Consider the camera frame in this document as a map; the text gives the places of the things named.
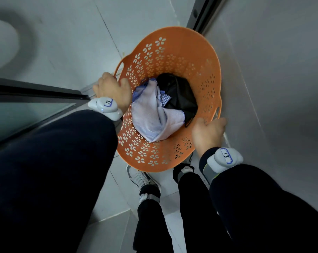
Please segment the person's right hand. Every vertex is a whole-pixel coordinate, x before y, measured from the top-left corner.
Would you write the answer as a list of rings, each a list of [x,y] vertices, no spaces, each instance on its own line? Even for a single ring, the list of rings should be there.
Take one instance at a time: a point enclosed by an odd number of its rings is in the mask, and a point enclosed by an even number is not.
[[[209,149],[222,145],[223,134],[227,125],[227,119],[220,118],[206,124],[201,132],[192,132],[192,142],[199,157]]]

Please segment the person's left hand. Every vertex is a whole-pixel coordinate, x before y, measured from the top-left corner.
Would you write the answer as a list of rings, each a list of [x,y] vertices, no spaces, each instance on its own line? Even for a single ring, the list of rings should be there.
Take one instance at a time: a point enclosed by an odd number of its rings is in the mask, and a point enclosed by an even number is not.
[[[131,91],[122,91],[120,82],[110,73],[105,72],[93,86],[94,94],[97,98],[108,97],[116,101],[118,107],[125,114],[132,102]]]

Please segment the orange plastic laundry basket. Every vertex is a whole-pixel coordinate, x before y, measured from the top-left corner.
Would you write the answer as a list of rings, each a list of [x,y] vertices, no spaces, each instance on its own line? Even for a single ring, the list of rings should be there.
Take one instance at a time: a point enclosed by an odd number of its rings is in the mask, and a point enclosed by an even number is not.
[[[131,107],[123,115],[117,152],[128,165],[147,173],[169,170],[189,157],[195,150],[191,141],[195,120],[203,118],[209,123],[221,114],[220,61],[204,36],[178,26],[158,29],[119,62],[115,75],[127,78],[134,90],[146,79],[165,72],[188,80],[198,111],[190,125],[155,143],[148,142],[136,131]]]

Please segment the person's right forearm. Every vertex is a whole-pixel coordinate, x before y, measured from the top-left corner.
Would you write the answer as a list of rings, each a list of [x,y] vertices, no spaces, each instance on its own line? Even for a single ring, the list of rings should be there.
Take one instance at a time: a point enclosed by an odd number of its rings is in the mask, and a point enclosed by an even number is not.
[[[218,149],[202,155],[201,172]],[[209,194],[237,249],[318,253],[318,211],[283,190],[263,170],[247,164],[234,166],[212,180]]]

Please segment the person's left forearm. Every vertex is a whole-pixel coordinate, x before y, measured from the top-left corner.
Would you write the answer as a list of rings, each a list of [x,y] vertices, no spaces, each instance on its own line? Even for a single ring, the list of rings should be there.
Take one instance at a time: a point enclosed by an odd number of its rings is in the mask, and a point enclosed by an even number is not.
[[[0,253],[76,253],[118,145],[81,110],[0,150]]]

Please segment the white left wrist tracker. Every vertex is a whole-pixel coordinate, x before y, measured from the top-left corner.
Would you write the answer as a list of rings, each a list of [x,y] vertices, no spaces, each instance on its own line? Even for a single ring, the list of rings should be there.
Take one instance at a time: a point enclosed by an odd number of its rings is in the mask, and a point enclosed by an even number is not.
[[[88,107],[98,113],[103,114],[112,121],[118,121],[122,118],[123,112],[118,107],[115,100],[108,97],[94,98],[88,102]]]

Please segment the white wrist tracker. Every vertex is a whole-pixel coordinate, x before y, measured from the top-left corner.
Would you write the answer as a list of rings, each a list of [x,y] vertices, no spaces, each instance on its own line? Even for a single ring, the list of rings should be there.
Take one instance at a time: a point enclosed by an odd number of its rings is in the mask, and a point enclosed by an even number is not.
[[[103,114],[112,121],[118,121],[122,118],[123,112],[118,107],[115,100],[108,97],[94,98],[88,102],[88,107],[98,113]]]
[[[243,161],[243,156],[236,149],[222,147],[207,158],[202,173],[208,184],[211,184],[212,180],[220,173],[242,164]]]

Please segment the black garment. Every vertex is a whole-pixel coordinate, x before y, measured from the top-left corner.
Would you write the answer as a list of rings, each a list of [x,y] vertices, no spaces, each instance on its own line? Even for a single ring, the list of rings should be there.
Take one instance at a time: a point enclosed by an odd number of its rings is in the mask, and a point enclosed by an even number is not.
[[[185,127],[188,127],[198,110],[196,98],[188,80],[171,73],[162,73],[156,80],[160,90],[171,97],[165,108],[182,110],[185,115]]]

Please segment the black right shoe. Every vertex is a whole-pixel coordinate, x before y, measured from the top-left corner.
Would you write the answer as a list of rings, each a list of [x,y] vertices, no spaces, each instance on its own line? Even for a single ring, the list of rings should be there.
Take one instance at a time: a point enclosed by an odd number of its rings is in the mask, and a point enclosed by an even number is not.
[[[192,160],[192,157],[193,157],[193,153],[192,152],[189,157],[187,157],[185,160],[183,160],[180,164],[181,165],[187,165],[187,166],[190,166],[191,165],[191,160]]]

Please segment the blue checked garment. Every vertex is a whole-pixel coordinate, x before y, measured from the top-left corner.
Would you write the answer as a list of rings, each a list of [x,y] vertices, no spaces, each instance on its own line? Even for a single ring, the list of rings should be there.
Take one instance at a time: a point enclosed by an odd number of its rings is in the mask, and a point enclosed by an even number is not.
[[[157,99],[161,102],[162,106],[165,107],[167,103],[172,99],[172,97],[166,94],[165,91],[160,90],[158,82],[155,78],[150,78],[146,80],[143,84],[135,88],[135,90],[132,93],[132,102],[135,102],[141,96],[141,94],[146,89],[150,81],[155,82],[157,84]]]

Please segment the white right wrist tracker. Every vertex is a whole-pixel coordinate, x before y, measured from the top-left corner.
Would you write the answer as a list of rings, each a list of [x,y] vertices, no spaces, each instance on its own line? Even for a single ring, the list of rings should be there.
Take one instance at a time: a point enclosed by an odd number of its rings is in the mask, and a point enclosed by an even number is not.
[[[211,184],[212,180],[220,173],[242,164],[243,161],[243,156],[236,149],[222,147],[207,158],[202,173],[208,184]]]

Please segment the pale lavender garment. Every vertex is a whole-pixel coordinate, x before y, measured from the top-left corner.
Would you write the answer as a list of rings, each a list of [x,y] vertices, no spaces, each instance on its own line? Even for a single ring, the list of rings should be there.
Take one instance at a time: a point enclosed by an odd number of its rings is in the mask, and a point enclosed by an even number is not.
[[[141,96],[131,103],[134,128],[149,142],[167,139],[185,123],[182,110],[167,109],[157,99],[157,84],[149,82]]]

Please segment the white left ankle tracker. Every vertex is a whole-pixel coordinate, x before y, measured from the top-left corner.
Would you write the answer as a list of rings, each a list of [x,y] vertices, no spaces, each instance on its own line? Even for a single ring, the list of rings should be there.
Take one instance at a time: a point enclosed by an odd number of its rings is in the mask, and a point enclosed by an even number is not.
[[[141,204],[142,202],[144,202],[145,200],[154,200],[157,203],[160,203],[160,197],[157,197],[153,194],[141,194],[140,198],[139,198],[139,204]]]

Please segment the person's right leg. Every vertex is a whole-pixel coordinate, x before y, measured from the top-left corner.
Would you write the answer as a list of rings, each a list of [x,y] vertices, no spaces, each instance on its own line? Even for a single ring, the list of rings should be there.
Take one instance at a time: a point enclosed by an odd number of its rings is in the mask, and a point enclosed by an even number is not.
[[[179,164],[174,167],[176,183],[179,170],[185,166]],[[212,205],[208,188],[201,177],[188,173],[177,184],[187,253],[234,252],[233,242]]]

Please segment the black framed glass door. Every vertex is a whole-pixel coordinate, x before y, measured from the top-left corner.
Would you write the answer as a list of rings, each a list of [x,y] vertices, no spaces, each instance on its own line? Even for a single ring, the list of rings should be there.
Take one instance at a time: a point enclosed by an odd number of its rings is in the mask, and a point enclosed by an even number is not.
[[[78,90],[0,78],[0,148],[89,101]]]

